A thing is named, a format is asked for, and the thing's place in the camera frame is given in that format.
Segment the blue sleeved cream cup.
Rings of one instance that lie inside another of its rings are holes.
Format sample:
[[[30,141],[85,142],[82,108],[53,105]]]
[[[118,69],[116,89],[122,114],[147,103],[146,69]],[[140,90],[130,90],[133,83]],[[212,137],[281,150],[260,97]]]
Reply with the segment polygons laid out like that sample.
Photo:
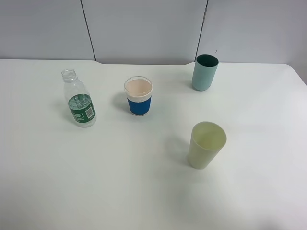
[[[132,114],[143,116],[149,112],[153,84],[148,78],[142,76],[130,77],[124,83],[124,91]]]

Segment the clear green label water bottle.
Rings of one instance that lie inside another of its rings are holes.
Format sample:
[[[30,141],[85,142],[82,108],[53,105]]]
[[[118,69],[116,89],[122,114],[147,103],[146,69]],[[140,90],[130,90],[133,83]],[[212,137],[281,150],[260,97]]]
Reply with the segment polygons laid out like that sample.
[[[65,100],[76,125],[82,128],[92,126],[96,122],[96,112],[85,85],[79,80],[74,69],[65,69],[61,74]]]

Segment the pale green plastic cup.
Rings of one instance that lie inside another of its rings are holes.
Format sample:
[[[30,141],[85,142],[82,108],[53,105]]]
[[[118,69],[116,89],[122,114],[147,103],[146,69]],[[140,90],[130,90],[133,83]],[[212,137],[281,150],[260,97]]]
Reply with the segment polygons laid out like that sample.
[[[197,123],[191,133],[188,162],[195,169],[204,169],[225,146],[225,131],[213,122]]]

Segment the light teal tall cup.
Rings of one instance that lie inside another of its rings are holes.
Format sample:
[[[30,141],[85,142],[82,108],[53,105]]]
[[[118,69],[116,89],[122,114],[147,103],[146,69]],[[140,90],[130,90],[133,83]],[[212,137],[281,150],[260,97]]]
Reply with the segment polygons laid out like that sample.
[[[209,54],[197,56],[192,76],[192,87],[198,91],[209,89],[218,64],[219,60],[215,56]]]

